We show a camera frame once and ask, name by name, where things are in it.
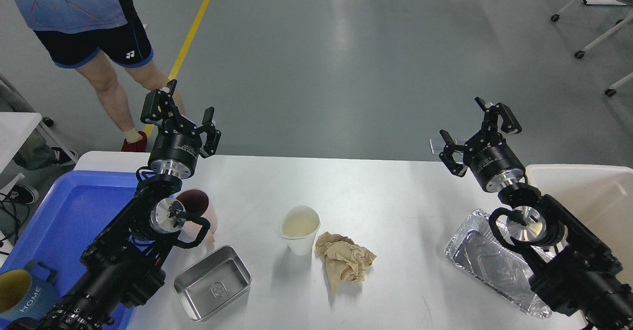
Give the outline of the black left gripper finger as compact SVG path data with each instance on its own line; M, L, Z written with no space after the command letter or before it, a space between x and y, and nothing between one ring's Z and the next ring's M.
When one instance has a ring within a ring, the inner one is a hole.
M173 98L176 86L177 80L172 79L166 87L154 89L145 96L140 114L141 123L165 125L169 119L181 115Z
M208 107L208 109L204 111L201 125L197 128L199 136L201 136L202 133L206 134L206 140L200 147L200 155L203 158L208 158L216 154L222 136L222 132L217 129L213 121L214 113L215 108Z

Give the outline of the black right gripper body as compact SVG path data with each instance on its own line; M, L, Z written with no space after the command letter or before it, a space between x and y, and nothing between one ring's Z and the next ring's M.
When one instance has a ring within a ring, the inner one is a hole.
M499 192L525 176L525 166L506 142L465 154L465 165L469 167L481 189L490 193Z

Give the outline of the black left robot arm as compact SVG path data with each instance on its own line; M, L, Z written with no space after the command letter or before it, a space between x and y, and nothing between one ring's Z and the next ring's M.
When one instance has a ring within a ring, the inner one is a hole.
M221 132L214 108L197 126L181 114L177 81L145 96L141 122L160 130L145 166L136 170L136 190L124 208L81 254L86 271L63 296L54 288L57 271L44 281L30 275L43 266L32 260L1 276L1 318L9 330L100 330L114 323L118 305L144 305L165 283L163 263L173 247L203 242L212 223L203 211L187 211L176 198L194 175L199 156L213 156Z

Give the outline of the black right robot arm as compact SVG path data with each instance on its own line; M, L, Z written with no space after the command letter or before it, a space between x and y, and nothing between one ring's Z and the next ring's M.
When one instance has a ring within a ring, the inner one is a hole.
M502 207L488 221L492 234L525 260L531 290L551 310L566 316L581 311L588 330L630 330L632 288L616 277L622 263L563 204L529 184L504 138L522 131L511 109L475 101L484 112L480 130L464 144L441 130L440 160L458 177L471 171L484 192L498 196Z

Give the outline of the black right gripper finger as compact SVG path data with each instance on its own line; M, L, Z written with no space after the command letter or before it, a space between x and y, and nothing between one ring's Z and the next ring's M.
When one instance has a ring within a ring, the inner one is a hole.
M519 134L522 126L511 109L498 102L492 104L485 102L483 98L476 97L475 101L484 111L481 129L477 132L475 141L481 145L500 145L504 143L505 134Z
M457 144L447 130L440 130L439 133L445 141L445 147L439 154L440 160L445 164L446 168L452 175L464 177L468 170L468 166L464 163L457 163L454 160L453 154L457 152L471 152L472 148L467 145Z

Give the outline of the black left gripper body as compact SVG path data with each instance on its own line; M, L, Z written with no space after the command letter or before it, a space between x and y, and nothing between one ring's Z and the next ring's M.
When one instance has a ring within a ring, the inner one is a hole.
M165 121L150 153L149 169L156 174L173 175L179 179L192 177L201 147L196 128L196 124L189 120Z

